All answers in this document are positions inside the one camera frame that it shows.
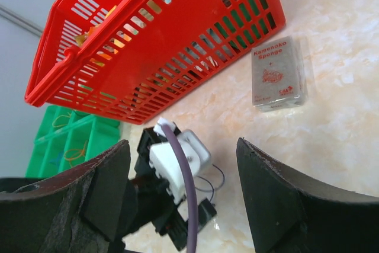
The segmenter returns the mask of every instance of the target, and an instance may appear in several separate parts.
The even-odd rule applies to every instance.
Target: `red plastic basket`
[[[280,0],[57,0],[25,100],[141,124],[284,24]]]

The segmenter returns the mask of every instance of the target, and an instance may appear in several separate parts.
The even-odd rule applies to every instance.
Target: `rubber band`
[[[68,124],[60,124],[60,125],[58,125],[58,126],[56,126],[55,125],[55,122],[57,122],[57,120],[59,119],[59,118],[61,118],[61,117],[66,117],[66,118],[71,118],[71,114],[72,113],[67,113],[67,115],[60,115],[60,116],[58,116],[58,117],[56,117],[55,118],[55,120],[52,122],[52,126],[53,127],[65,127],[65,126],[67,126]]]
[[[72,148],[65,152],[64,159],[69,162],[72,168],[72,161],[78,160],[81,157],[85,157],[88,140],[84,143],[83,148]],[[67,157],[69,152],[74,152],[71,157]]]

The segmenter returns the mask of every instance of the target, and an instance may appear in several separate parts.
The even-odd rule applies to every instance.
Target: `green plastic crate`
[[[119,121],[49,106],[37,132],[25,176],[52,177],[97,156],[119,141],[119,125]],[[68,161],[65,154],[66,158],[83,155]]]

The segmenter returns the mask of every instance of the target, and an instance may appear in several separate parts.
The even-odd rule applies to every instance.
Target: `marble countertop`
[[[379,0],[281,2],[287,26],[273,39],[301,40],[305,105],[270,113],[254,109],[247,55],[162,113],[192,129],[226,174],[215,199],[218,215],[199,234],[198,253],[254,252],[236,163],[239,137],[311,177],[379,197]],[[155,121],[124,126],[133,165],[142,129]],[[213,170],[205,177],[220,181]],[[140,252],[176,252],[151,225],[125,242]]]

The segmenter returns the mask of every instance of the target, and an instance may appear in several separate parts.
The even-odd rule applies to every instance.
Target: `plastic packaging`
[[[304,66],[292,37],[252,50],[253,105],[261,111],[291,108],[305,100]]]

